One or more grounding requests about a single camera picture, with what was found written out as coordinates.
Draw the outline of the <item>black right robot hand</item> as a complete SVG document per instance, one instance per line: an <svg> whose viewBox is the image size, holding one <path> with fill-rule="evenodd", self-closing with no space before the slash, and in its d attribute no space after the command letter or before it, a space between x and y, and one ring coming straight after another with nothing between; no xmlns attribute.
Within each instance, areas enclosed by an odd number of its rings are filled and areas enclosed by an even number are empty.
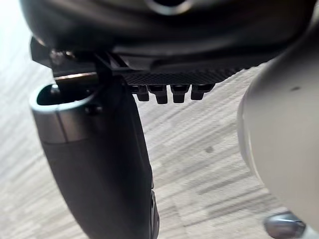
<svg viewBox="0 0 319 239"><path fill-rule="evenodd" d="M54 83L30 97L57 186L91 239L155 239L153 173L136 101L199 101L268 63L244 93L246 165L288 208L275 239L319 236L316 0L22 0L34 62Z"/></svg>

